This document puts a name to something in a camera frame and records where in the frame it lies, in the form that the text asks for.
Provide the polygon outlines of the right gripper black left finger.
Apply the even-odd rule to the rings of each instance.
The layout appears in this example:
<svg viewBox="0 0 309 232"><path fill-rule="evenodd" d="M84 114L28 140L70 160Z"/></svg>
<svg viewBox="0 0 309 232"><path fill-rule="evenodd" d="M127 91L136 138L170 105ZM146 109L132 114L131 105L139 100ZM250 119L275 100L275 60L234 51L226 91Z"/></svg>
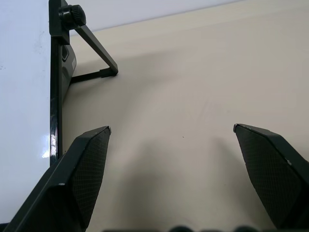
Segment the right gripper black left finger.
<svg viewBox="0 0 309 232"><path fill-rule="evenodd" d="M101 187L111 129L87 131L44 173L6 232L84 232Z"/></svg>

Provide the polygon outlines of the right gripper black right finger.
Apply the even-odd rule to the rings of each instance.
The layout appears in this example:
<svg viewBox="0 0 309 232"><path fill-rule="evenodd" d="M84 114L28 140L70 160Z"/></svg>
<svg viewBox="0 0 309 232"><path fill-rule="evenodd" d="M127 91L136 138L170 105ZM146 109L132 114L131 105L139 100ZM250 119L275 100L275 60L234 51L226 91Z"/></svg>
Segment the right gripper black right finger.
<svg viewBox="0 0 309 232"><path fill-rule="evenodd" d="M278 229L309 230L309 162L281 135L235 124L250 181Z"/></svg>

